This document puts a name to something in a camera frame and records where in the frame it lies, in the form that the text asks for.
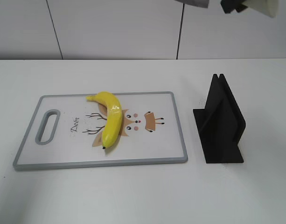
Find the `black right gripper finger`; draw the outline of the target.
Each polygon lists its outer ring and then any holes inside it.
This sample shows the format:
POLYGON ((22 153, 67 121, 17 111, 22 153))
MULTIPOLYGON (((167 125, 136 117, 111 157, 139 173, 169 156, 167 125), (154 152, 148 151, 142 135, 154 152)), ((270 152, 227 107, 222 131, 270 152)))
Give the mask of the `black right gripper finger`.
POLYGON ((234 10, 240 13, 246 10, 248 7, 245 6, 243 3, 245 0, 221 0, 220 4, 225 14, 230 14, 234 10))

